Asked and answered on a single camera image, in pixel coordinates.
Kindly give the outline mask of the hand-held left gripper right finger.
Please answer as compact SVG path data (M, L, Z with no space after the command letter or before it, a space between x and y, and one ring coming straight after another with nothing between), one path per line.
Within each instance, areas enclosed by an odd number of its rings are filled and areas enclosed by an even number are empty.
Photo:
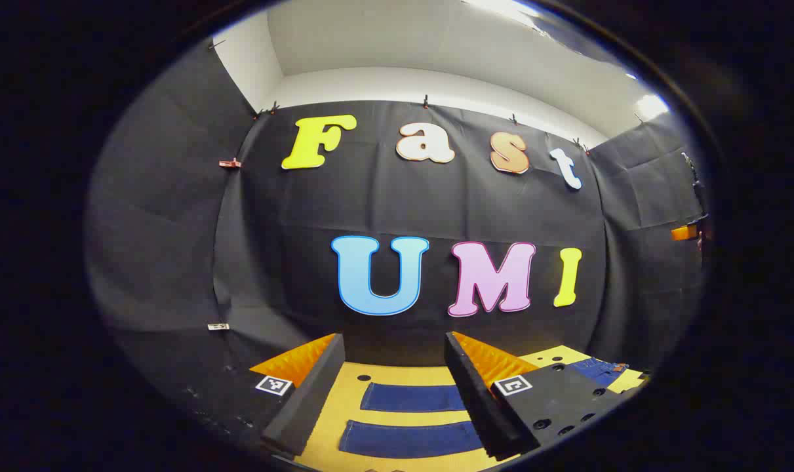
M444 357L487 454L502 461L582 432L648 382L626 364L564 346L516 357L448 332Z

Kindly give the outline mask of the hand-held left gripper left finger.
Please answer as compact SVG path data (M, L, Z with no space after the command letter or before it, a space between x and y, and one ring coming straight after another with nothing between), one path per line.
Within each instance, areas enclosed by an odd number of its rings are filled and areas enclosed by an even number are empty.
M304 453L346 359L341 334L178 332L174 377L187 408L250 454Z

